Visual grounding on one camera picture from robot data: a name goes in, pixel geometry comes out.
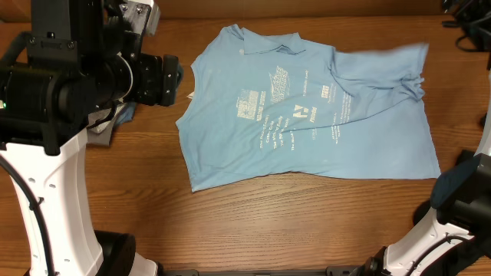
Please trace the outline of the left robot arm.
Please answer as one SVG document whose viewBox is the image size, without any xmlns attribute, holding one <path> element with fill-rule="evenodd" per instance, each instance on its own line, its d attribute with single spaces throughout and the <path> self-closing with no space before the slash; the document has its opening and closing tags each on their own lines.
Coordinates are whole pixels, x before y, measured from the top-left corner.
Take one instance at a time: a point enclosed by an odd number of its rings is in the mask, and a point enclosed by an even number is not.
<svg viewBox="0 0 491 276">
<path fill-rule="evenodd" d="M 89 130 L 121 104 L 175 103 L 178 58 L 141 51 L 159 19 L 153 1 L 36 0 L 31 30 L 2 56 L 1 165 L 21 208 L 30 275 L 163 275 L 132 235 L 94 229 L 85 182 Z"/>
</svg>

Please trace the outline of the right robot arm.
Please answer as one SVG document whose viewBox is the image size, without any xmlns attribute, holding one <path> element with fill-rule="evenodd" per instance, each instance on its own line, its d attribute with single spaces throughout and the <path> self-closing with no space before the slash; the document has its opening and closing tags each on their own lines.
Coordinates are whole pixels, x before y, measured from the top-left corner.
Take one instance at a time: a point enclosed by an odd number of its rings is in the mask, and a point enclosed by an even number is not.
<svg viewBox="0 0 491 276">
<path fill-rule="evenodd" d="M 415 212 L 417 224 L 360 267 L 327 268 L 328 275 L 457 275 L 490 256 L 490 116 L 475 152 L 463 151 L 438 177 L 430 199 Z"/>
</svg>

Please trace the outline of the light blue printed t-shirt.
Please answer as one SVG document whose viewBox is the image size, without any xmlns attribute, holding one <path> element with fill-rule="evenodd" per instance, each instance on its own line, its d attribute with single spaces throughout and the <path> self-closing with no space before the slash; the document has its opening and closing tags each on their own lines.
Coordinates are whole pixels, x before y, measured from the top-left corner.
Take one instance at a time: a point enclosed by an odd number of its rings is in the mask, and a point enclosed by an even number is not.
<svg viewBox="0 0 491 276">
<path fill-rule="evenodd" d="M 425 43 L 344 53 L 230 25 L 192 63 L 176 125 L 193 191 L 281 173 L 433 179 Z"/>
</svg>

